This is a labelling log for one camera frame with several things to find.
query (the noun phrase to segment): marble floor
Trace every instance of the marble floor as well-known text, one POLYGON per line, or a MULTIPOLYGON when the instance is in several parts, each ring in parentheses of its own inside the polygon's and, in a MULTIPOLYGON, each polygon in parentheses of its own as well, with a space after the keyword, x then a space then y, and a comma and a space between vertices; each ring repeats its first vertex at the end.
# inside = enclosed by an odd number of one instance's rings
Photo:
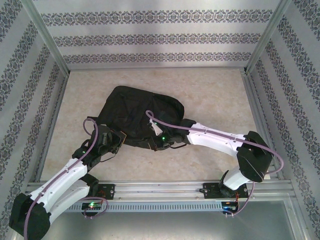
MULTIPOLYGON (((58 172, 88 138, 83 120, 98 116, 109 94, 119 85, 174 97, 184 105, 185 118, 213 129, 239 134, 256 131, 237 69, 72 71, 41 180, 49 180, 58 172)), ((91 132, 93 127, 87 125, 91 132)), ((204 146, 154 152, 123 145, 115 158, 100 163, 90 174, 100 181, 218 180, 236 165, 235 158, 204 146)))

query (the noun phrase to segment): beige floor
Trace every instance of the beige floor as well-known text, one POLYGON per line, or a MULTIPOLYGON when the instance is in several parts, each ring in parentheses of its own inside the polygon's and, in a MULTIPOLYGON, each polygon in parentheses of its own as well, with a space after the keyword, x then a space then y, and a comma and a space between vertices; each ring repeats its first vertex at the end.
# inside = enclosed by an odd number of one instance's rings
MULTIPOLYGON (((177 98, 185 118, 246 134, 256 130, 239 70, 171 68, 71 72, 41 179, 50 179, 88 138, 82 122, 98 116, 114 87, 125 85, 177 98)), ((93 127, 88 123, 88 130, 93 127)), ((154 152, 124 145, 117 156, 90 171, 99 180, 218 180, 237 160, 204 147, 154 152)))

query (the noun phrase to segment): patterned wallpaper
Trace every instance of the patterned wallpaper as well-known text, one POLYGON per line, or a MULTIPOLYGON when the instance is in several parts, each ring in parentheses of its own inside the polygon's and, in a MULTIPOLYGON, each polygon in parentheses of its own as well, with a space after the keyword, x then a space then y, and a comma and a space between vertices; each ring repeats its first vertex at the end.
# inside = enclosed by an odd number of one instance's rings
POLYGON ((320 239, 319 16, 317 1, 293 1, 251 73, 311 239, 320 239))
POLYGON ((0 239, 44 153, 66 74, 18 0, 1 0, 0 239))
POLYGON ((245 67, 279 0, 35 0, 68 67, 245 67))

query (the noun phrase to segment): black fabric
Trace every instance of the black fabric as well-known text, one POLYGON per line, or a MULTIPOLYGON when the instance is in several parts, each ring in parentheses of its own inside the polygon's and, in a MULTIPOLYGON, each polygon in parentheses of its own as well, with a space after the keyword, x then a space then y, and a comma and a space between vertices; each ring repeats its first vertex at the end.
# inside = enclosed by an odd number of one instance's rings
MULTIPOLYGON (((133 87, 117 86, 96 119, 98 125, 105 124, 115 131, 125 133, 124 144, 152 150, 164 150, 170 143, 156 136, 150 126, 146 110, 164 122, 179 125, 184 117, 184 106, 175 98, 133 87)), ((164 135, 172 129, 166 128, 164 135)))

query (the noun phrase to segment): purple cable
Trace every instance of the purple cable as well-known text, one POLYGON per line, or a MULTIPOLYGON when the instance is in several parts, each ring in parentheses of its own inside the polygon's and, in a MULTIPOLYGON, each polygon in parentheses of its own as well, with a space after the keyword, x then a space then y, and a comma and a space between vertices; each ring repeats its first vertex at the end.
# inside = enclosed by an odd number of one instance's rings
POLYGON ((99 212, 98 214, 94 215, 94 216, 87 216, 87 215, 86 215, 86 212, 87 212, 87 210, 89 210, 90 208, 86 208, 86 209, 84 210, 84 212, 83 212, 83 215, 84 215, 85 218, 89 217, 90 219, 93 219, 93 218, 96 218, 96 217, 101 216, 102 214, 104 214, 104 213, 107 211, 107 208, 108 208, 108 206, 109 206, 109 203, 108 203, 107 199, 105 199, 105 198, 103 198, 103 197, 87 196, 87 197, 82 198, 81 200, 95 200, 95 199, 99 199, 99 200, 104 201, 104 202, 106 203, 105 209, 104 209, 103 211, 99 212))
POLYGON ((59 175, 57 175, 51 182, 49 182, 47 184, 47 186, 45 186, 45 188, 42 190, 42 192, 39 193, 39 195, 35 198, 35 200, 33 201, 33 203, 31 204, 27 214, 26 214, 26 217, 25 217, 25 221, 24 221, 24 228, 23 228, 23 237, 24 237, 24 240, 28 240, 28 237, 27 237, 27 234, 28 234, 28 223, 29 223, 29 218, 30 218, 30 215, 31 215, 31 211, 32 209, 34 208, 34 206, 36 205, 36 203, 38 202, 38 200, 43 196, 43 193, 45 193, 48 188, 50 188, 50 186, 52 184, 54 184, 63 174, 65 174, 66 172, 68 172, 70 169, 72 169, 77 163, 79 163, 82 159, 84 159, 85 156, 88 155, 88 153, 92 150, 92 148, 94 147, 94 145, 96 144, 96 141, 98 139, 98 126, 96 124, 96 122, 92 119, 92 118, 86 118, 84 121, 83 121, 83 127, 84 127, 84 130, 86 131, 86 128, 85 128, 85 123, 87 121, 91 121, 93 122, 93 125, 94 125, 94 128, 95 128, 95 136, 94 136, 94 140, 93 140, 93 143, 91 144, 91 146, 89 147, 89 149, 85 152, 85 154, 83 154, 77 161, 75 161, 70 167, 68 167, 66 170, 62 171, 59 175))
MULTIPOLYGON (((255 147, 264 149, 264 150, 274 154, 280 161, 280 167, 278 169, 273 170, 273 171, 269 171, 266 174, 275 174, 275 173, 281 171, 281 169, 284 167, 285 163, 284 163, 284 160, 282 159, 282 157, 276 151, 270 149, 269 147, 266 147, 266 146, 263 146, 263 145, 260 145, 260 144, 254 143, 254 142, 250 142, 250 141, 247 141, 247 140, 234 138, 232 136, 229 136, 229 135, 226 135, 226 134, 223 134, 223 133, 220 133, 220 132, 212 131, 212 130, 205 130, 205 129, 194 128, 194 127, 185 127, 185 126, 172 125, 172 124, 169 124, 169 123, 166 123, 164 121, 156 119, 155 116, 154 116, 154 113, 152 111, 150 111, 150 110, 145 111, 145 114, 150 119, 152 119, 153 121, 155 121, 155 122, 157 122, 159 124, 162 124, 164 126, 170 127, 170 128, 182 129, 182 130, 188 130, 188 131, 199 131, 199 132, 202 132, 202 133, 210 133, 210 134, 217 135, 219 137, 223 137, 223 138, 230 139, 230 140, 233 140, 233 141, 236 141, 236 142, 241 142, 241 143, 244 143, 244 144, 248 144, 248 145, 251 145, 251 146, 255 146, 255 147)), ((235 214, 232 214, 232 216, 237 215, 238 213, 240 213, 245 208, 245 206, 247 205, 252 193, 254 192, 254 189, 255 189, 255 182, 252 182, 252 189, 250 191, 250 194, 249 194, 248 198, 245 200, 243 207, 239 211, 237 211, 235 214)))

